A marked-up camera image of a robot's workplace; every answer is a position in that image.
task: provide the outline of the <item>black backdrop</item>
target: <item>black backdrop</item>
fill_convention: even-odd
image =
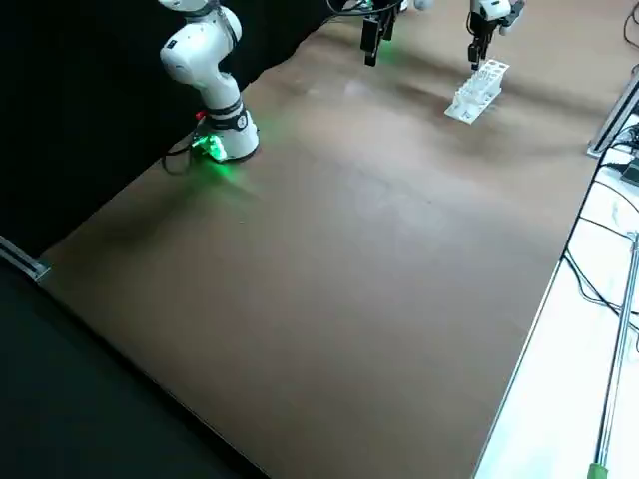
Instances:
[[[0,259],[1,477],[267,479]]]
[[[242,89],[328,16],[324,0],[223,3]],[[200,100],[163,70],[183,20],[154,0],[9,2],[1,22],[0,235],[38,256],[185,136]]]

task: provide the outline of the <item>cable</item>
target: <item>cable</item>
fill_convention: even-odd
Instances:
[[[328,10],[330,10],[330,12],[335,16],[335,17],[365,17],[371,14],[377,14],[377,13],[384,13],[384,12],[388,12],[390,10],[392,10],[393,8],[398,7],[399,5],[401,5],[401,2],[403,0],[397,0],[395,3],[393,3],[392,5],[387,5],[383,8],[378,8],[376,10],[366,10],[364,12],[353,12],[353,11],[349,11],[349,10],[335,10],[335,8],[332,6],[332,3],[330,3],[330,0],[326,0],[326,6],[328,7]]]
[[[602,187],[605,187],[605,188],[607,188],[608,190],[610,190],[610,191],[612,191],[612,192],[616,193],[618,196],[620,196],[621,198],[623,198],[623,199],[626,201],[626,203],[627,203],[628,205],[630,205],[630,206],[632,207],[632,209],[633,209],[635,212],[637,212],[637,214],[639,215],[639,208],[637,208],[637,207],[635,206],[635,204],[634,204],[634,203],[632,203],[632,202],[628,199],[628,197],[626,197],[626,196],[625,196],[623,193],[621,193],[619,190],[616,190],[616,189],[612,188],[610,185],[606,185],[605,183],[600,182],[599,180],[594,180],[592,183],[596,183],[597,185],[601,185]]]
[[[568,264],[568,267],[570,268],[570,270],[572,271],[572,273],[575,275],[575,278],[577,279],[577,284],[579,287],[579,293],[581,294],[581,296],[586,299],[589,302],[592,302],[594,304],[598,304],[601,306],[606,306],[608,309],[610,309],[613,314],[617,317],[619,317],[619,310],[621,309],[620,306],[618,306],[617,304],[613,304],[611,302],[609,302],[608,300],[606,300],[606,298],[603,297],[603,295],[597,290],[597,288],[592,284],[592,282],[590,282],[590,280],[588,279],[588,277],[583,273],[583,271],[581,270],[581,268],[577,265],[577,262],[574,259],[574,256],[572,255],[572,253],[566,249],[566,253],[564,254],[564,256],[562,257],[563,260],[566,261],[566,263]],[[597,297],[599,298],[599,300],[590,297],[588,294],[586,294],[586,292],[583,290],[583,283],[581,282],[582,279],[586,282],[586,284],[588,285],[588,287],[597,295]],[[639,315],[639,312],[636,311],[631,311],[631,314],[634,315]],[[635,342],[635,350],[637,352],[639,352],[639,327],[635,326],[632,322],[630,323],[630,328],[637,333],[637,341]]]
[[[189,142],[187,143],[185,147],[181,147],[181,148],[178,148],[177,150],[169,151],[165,153],[160,159],[160,165],[162,165],[162,169],[165,172],[167,172],[169,175],[174,177],[183,175],[191,167],[191,164],[193,162],[193,158],[191,156],[191,144],[193,143],[193,139],[195,138],[197,130],[198,129],[196,127],[196,129],[189,135]],[[184,168],[182,168],[181,170],[172,170],[171,168],[169,168],[168,157],[176,157],[177,155],[181,155],[186,152],[189,152],[189,157],[187,159],[187,165]]]
[[[629,237],[628,235],[625,235],[624,233],[621,233],[621,232],[616,231],[616,230],[614,230],[614,229],[612,229],[612,228],[610,228],[610,227],[607,227],[607,226],[605,226],[605,225],[602,225],[601,223],[597,223],[597,222],[595,222],[595,221],[593,221],[593,220],[590,220],[589,218],[579,217],[579,219],[580,219],[580,220],[582,220],[583,222],[588,222],[588,223],[592,223],[592,224],[594,224],[594,225],[597,225],[597,226],[598,226],[598,227],[600,227],[600,228],[604,228],[605,230],[609,230],[611,233],[615,233],[616,235],[618,235],[618,236],[620,236],[620,237],[622,237],[622,238],[625,238],[625,239],[627,239],[627,240],[632,241],[632,238],[631,238],[631,237]]]
[[[637,44],[636,42],[633,42],[628,37],[628,24],[630,23],[630,20],[632,20],[632,22],[635,25],[639,26],[639,19],[637,19],[637,11],[639,11],[639,2],[635,3],[635,6],[632,7],[632,10],[630,10],[630,13],[626,17],[626,21],[623,24],[623,39],[629,45],[632,45],[633,47],[639,49],[639,44]]]
[[[618,140],[620,137],[624,136],[626,133],[630,133],[630,139]],[[615,172],[618,172],[621,174],[623,174],[627,170],[628,165],[630,165],[630,162],[603,163],[606,160],[606,156],[608,155],[608,152],[610,152],[610,150],[612,150],[615,147],[629,147],[631,149],[631,152],[630,152],[631,155],[633,155],[634,150],[639,150],[639,124],[629,125],[625,127],[624,129],[622,129],[619,133],[617,133],[615,138],[612,140],[611,145],[608,148],[606,148],[606,150],[603,152],[603,155],[601,155],[601,158],[599,159],[599,166],[595,170],[594,176],[596,176],[599,170],[603,168],[610,168],[611,170],[614,170]]]
[[[472,31],[472,28],[470,28],[470,16],[472,15],[471,12],[468,12],[468,16],[466,17],[466,30],[468,31],[468,33],[470,35],[472,35],[473,37],[475,36],[475,32]]]
[[[224,28],[227,30],[227,33],[229,33],[229,36],[231,37],[231,42],[233,43],[233,48],[235,49],[238,46],[238,43],[240,41],[238,38],[238,35],[236,35],[236,31],[233,29],[231,22],[227,18],[227,14],[224,13],[224,10],[222,9],[222,5],[218,5],[218,7],[216,8],[216,11],[218,12],[218,17],[220,17],[220,20],[222,24],[224,25]]]
[[[352,7],[342,8],[341,11],[342,12],[353,12],[355,10],[359,10],[361,7],[366,5],[367,2],[368,2],[368,0],[360,0],[359,2],[355,3]],[[323,26],[326,23],[334,20],[335,18],[337,18],[337,15],[330,15],[323,22],[321,22],[321,25]]]

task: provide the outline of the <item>green led light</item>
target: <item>green led light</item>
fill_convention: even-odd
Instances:
[[[198,137],[191,143],[191,146],[202,147],[207,154],[218,162],[222,162],[229,157],[222,143],[222,139],[217,135],[210,134]]]
[[[213,158],[221,162],[225,160],[228,155],[227,151],[224,149],[224,145],[222,144],[222,140],[217,135],[210,135],[209,141],[209,155]]]

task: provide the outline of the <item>brown table surface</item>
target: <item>brown table surface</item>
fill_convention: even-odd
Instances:
[[[326,25],[247,90],[254,158],[150,168],[46,287],[275,478],[467,478],[639,58],[631,3],[531,0],[472,127],[442,114],[467,2],[408,12],[375,69]]]

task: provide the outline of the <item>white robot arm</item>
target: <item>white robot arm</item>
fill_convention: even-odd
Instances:
[[[478,70],[486,59],[492,34],[499,27],[499,34],[506,35],[519,19],[525,5],[524,0],[470,0],[470,12],[466,28],[474,38],[468,46],[468,61],[473,70]]]
[[[242,159],[258,147],[258,129],[242,101],[235,79],[220,62],[242,37],[238,17],[219,0],[159,0],[181,13],[187,25],[160,52],[169,75],[198,89],[207,109],[195,142],[219,162]]]
[[[354,7],[338,12],[332,6],[331,0],[325,0],[328,10],[337,16],[364,17],[361,27],[361,42],[359,48],[364,51],[364,63],[371,67],[377,64],[377,52],[382,40],[390,41],[392,32],[400,12],[408,9],[408,0],[360,0]],[[417,10],[426,10],[432,6],[434,0],[414,0]]]

